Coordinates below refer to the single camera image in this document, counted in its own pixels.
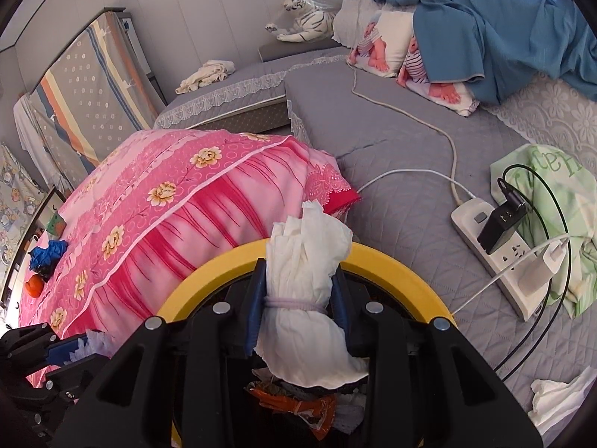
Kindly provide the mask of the orange snack wrapper bundle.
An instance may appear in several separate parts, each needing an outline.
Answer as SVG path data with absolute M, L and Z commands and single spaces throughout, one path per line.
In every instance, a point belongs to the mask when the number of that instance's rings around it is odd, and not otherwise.
M 256 398 L 260 407 L 276 414 L 290 414 L 300 418 L 310 428 L 318 441 L 322 441 L 332 429 L 336 418 L 335 394 L 315 396 L 294 394 L 271 381 L 251 382 L 247 391 Z

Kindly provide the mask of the white tissue bundle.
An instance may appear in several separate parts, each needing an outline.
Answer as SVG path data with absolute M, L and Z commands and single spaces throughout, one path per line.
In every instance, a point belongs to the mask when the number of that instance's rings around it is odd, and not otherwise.
M 255 352 L 277 378 L 332 391 L 367 376 L 327 314 L 332 276 L 351 252 L 352 231 L 305 201 L 300 217 L 273 224 L 266 244 L 266 294 Z

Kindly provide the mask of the yellow rimmed trash bin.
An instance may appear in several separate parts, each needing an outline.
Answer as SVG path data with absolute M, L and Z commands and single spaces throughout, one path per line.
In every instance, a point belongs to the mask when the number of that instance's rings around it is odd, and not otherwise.
M 170 294 L 158 311 L 170 323 L 192 317 L 211 308 L 213 299 L 237 281 L 249 278 L 259 259 L 265 256 L 266 241 L 259 240 L 217 256 L 192 272 Z M 415 272 L 376 249 L 354 243 L 341 263 L 346 275 L 362 284 L 370 283 L 401 304 L 417 321 L 430 323 L 436 317 L 455 322 L 453 315 L 435 291 Z

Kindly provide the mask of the lavender foam fruit net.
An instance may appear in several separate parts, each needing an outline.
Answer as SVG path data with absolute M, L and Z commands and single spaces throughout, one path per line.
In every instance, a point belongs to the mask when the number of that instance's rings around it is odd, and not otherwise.
M 94 354 L 111 358 L 117 349 L 110 335 L 104 332 L 87 330 L 85 337 L 77 340 L 76 349 L 69 354 L 69 357 L 71 362 L 82 360 Z

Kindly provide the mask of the white crumpled tissue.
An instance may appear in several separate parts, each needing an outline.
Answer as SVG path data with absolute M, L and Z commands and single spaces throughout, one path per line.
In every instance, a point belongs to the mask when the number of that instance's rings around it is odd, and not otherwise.
M 530 384 L 532 409 L 528 416 L 540 435 L 545 435 L 561 420 L 574 415 L 596 382 L 596 369 L 586 367 L 568 383 L 536 379 Z

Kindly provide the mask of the white power strip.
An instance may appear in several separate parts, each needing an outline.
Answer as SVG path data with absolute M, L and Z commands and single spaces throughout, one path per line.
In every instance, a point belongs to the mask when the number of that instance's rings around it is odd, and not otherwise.
M 493 210 L 494 207 L 489 202 L 479 197 L 472 198 L 452 211 L 451 221 L 458 234 L 466 242 L 466 245 L 475 253 L 479 261 L 482 262 L 486 270 L 493 277 L 504 272 L 495 281 L 495 284 L 500 287 L 507 301 L 510 302 L 514 311 L 522 318 L 522 321 L 528 321 L 532 314 L 538 311 L 540 304 L 543 303 L 550 283 L 534 294 L 525 295 L 521 291 L 518 282 L 526 267 L 546 246 L 537 252 L 532 252 L 521 235 L 515 231 L 509 241 L 496 252 L 493 252 L 491 255 L 486 254 L 479 245 L 478 235 Z

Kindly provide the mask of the blue plastic bag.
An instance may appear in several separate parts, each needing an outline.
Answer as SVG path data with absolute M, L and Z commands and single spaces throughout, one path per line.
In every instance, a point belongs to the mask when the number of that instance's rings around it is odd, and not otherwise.
M 30 252 L 29 269 L 50 268 L 56 265 L 68 249 L 68 242 L 64 240 L 50 240 L 45 248 L 35 246 Z

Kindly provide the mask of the white charger plug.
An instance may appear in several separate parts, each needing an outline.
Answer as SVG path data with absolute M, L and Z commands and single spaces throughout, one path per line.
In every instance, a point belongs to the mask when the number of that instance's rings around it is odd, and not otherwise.
M 525 295 L 536 293 L 553 279 L 567 255 L 567 240 L 550 243 L 526 267 L 518 285 Z

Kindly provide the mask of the pink floral blanket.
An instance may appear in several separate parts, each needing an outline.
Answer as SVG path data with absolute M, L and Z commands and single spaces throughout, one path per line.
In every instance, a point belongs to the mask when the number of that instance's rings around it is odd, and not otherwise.
M 68 249 L 41 296 L 23 297 L 20 324 L 125 342 L 201 265 L 267 244 L 315 200 L 340 221 L 358 194 L 333 157 L 293 137 L 139 131 L 62 206 Z

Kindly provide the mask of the black power adapter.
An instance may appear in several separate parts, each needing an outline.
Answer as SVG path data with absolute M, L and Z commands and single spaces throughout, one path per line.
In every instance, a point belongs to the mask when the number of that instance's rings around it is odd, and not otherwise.
M 503 178 L 498 178 L 497 184 L 505 201 L 491 212 L 478 235 L 479 245 L 488 255 L 509 241 L 529 209 L 528 200 L 513 185 Z

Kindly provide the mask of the green snack wrapper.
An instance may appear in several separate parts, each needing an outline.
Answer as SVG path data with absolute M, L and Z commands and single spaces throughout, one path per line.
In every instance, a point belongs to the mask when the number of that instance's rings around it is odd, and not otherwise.
M 47 235 L 49 235 L 52 240 L 59 240 L 64 234 L 66 225 L 67 223 L 64 220 L 64 217 L 62 217 L 58 212 L 55 212 L 47 223 Z

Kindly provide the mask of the cartoon print cloth cover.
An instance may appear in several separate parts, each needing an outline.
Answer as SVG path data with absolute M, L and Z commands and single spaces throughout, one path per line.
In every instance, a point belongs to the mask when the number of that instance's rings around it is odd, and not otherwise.
M 1 282 L 4 282 L 18 245 L 46 193 L 4 143 L 1 144 L 0 166 Z

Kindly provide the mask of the grey sofa near section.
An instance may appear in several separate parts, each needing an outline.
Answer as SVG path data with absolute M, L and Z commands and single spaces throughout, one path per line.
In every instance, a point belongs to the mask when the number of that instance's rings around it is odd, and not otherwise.
M 455 315 L 458 328 L 529 405 L 537 378 L 569 381 L 596 363 L 596 314 L 549 308 L 521 321 L 453 227 L 460 199 L 491 199 L 490 165 L 523 144 L 483 110 L 462 117 L 344 62 L 289 72 L 290 112 L 312 147 L 333 155 L 361 195 L 354 235 L 411 268 Z

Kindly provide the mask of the grey sofa section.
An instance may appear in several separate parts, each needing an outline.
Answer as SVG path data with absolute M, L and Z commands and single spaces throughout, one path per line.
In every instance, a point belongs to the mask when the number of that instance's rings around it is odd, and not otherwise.
M 354 235 L 411 268 L 455 315 L 458 328 L 529 405 L 537 378 L 569 381 L 596 363 L 596 314 L 549 308 L 521 321 L 453 227 L 460 199 L 491 199 L 490 165 L 523 144 L 483 110 L 462 117 L 344 62 L 289 72 L 290 112 L 312 147 L 333 155 L 361 195 Z
M 342 61 L 345 47 L 317 50 L 243 68 L 222 82 L 176 97 L 156 118 L 156 130 L 209 128 L 235 114 L 285 100 L 286 74 Z

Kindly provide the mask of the green printed cloth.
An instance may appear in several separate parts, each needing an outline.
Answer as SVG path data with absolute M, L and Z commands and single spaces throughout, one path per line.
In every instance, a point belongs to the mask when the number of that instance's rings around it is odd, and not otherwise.
M 573 156 L 544 144 L 524 144 L 490 165 L 491 194 L 505 201 L 497 179 L 503 178 L 526 196 L 534 208 L 518 234 L 530 246 L 566 231 L 572 235 L 572 272 L 567 266 L 553 277 L 550 304 L 566 297 L 571 318 L 596 301 L 596 179 Z

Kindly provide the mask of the white hanging cloth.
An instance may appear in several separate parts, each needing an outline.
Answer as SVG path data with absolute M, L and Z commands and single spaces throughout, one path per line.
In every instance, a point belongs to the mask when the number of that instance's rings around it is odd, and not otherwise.
M 21 148 L 30 155 L 41 177 L 48 187 L 56 187 L 65 194 L 68 183 L 58 169 L 53 157 L 47 151 L 38 131 L 38 122 L 30 106 L 28 96 L 23 94 L 13 106 L 13 117 Z

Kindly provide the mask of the baby print pillow lower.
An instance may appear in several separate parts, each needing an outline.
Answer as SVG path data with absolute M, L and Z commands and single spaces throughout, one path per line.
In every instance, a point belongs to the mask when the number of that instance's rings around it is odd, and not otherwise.
M 463 117 L 473 114 L 479 106 L 479 101 L 472 97 L 462 83 L 430 81 L 416 37 L 411 38 L 405 60 L 398 71 L 397 83 Z

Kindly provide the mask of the baby print pillow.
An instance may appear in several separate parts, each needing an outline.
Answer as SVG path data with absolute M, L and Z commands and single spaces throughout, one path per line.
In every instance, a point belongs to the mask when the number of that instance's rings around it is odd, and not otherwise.
M 397 83 L 463 117 L 473 114 L 479 106 L 479 101 L 472 97 L 462 83 L 430 81 L 416 37 L 411 38 L 405 60 L 398 71 Z
M 413 15 L 398 10 L 375 13 L 360 31 L 347 64 L 381 78 L 397 77 L 414 35 Z

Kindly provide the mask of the grey sofa far section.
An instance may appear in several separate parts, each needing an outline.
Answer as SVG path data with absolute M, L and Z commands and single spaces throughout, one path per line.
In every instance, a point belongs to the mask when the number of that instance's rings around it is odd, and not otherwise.
M 156 118 L 156 130 L 209 128 L 235 114 L 285 100 L 286 74 L 342 61 L 345 47 L 317 50 L 243 68 L 222 82 L 176 97 Z

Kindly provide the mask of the striped grey covered furniture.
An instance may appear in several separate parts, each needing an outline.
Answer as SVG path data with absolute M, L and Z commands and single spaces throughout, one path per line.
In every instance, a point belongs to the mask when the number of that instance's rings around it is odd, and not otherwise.
M 32 121 L 71 189 L 165 108 L 119 14 L 104 11 L 76 35 L 28 96 Z

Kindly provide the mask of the beige crumpled cloth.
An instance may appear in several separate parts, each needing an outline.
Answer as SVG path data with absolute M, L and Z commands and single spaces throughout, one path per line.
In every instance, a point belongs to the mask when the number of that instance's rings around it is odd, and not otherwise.
M 235 72 L 236 67 L 232 61 L 208 60 L 193 74 L 182 80 L 175 89 L 175 93 L 181 95 L 194 92 L 199 88 L 222 82 Z

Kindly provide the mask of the baby print pillow upper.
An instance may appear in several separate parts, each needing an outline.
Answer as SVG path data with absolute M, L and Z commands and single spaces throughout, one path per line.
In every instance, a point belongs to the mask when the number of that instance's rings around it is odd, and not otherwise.
M 347 64 L 381 78 L 397 77 L 414 35 L 413 15 L 398 10 L 375 13 L 360 31 Z

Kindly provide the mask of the dark grey cushion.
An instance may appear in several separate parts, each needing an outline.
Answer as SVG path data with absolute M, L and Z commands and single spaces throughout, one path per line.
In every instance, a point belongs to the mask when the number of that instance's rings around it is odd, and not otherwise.
M 318 41 L 305 41 L 304 43 L 275 41 L 274 43 L 265 44 L 264 46 L 259 47 L 258 54 L 260 60 L 265 63 L 293 55 L 334 49 L 334 47 L 339 47 L 339 44 L 333 41 L 330 37 Z

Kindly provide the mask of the blue window curtain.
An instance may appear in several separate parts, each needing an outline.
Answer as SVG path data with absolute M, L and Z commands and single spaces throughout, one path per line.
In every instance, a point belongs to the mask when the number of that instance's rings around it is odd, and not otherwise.
M 596 97 L 596 37 L 574 0 L 374 0 L 414 6 L 433 84 L 462 83 L 499 105 L 537 73 Z

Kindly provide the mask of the grey lace covered pillow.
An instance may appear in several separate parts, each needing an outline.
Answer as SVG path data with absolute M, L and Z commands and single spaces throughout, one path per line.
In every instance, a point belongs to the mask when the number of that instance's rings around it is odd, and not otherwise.
M 413 13 L 415 5 L 378 4 L 373 0 L 343 0 L 333 21 L 332 40 L 342 47 L 353 47 L 369 20 L 381 11 Z

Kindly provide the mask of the white tiger plush toy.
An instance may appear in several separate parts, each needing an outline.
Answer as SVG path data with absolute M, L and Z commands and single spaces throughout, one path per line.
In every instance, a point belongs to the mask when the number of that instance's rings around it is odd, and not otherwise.
M 265 30 L 283 43 L 310 43 L 333 34 L 333 22 L 338 8 L 323 0 L 283 0 L 276 22 Z

